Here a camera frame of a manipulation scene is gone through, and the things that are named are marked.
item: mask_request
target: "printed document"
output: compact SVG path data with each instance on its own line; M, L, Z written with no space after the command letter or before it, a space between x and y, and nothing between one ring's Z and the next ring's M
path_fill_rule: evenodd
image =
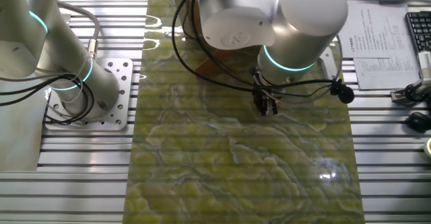
M406 4L348 1L339 33L344 58L353 58L360 89L399 89L419 79L419 64L404 16Z

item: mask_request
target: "black keyboard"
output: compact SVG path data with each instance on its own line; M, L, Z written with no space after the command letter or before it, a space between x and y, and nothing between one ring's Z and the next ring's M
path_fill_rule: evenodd
M416 53L431 52L431 11L406 13L405 21Z

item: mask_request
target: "green marble slab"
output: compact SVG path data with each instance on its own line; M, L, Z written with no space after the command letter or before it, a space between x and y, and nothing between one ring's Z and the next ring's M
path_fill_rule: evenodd
M123 223L363 223L347 106L326 96L260 116L250 93L198 80L178 62L174 10L173 0L149 0ZM205 56L179 22L177 31L196 67ZM250 48L226 64L251 80L255 61ZM318 77L313 67L303 79Z

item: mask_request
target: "silver metal rail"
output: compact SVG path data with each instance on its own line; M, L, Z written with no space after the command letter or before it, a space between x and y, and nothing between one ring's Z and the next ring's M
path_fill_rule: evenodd
M119 224L123 218L148 0L62 1L97 15L99 57L133 60L129 127L122 133L44 131L36 173L0 174L0 224ZM431 10L431 0L406 1L411 11ZM70 26L87 43L93 23L72 13ZM357 95L350 118L366 222L430 223L431 161L421 148L431 133L399 124L425 106L402 108L391 103L389 91L358 91L352 61L343 62L343 74Z

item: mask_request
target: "cable clip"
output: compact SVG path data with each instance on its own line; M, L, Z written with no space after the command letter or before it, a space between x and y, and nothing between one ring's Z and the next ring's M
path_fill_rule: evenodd
M334 80L331 84L331 95L338 96L339 100L344 104L352 103L355 99L355 93L353 90L343 84L341 79L338 79L337 81Z

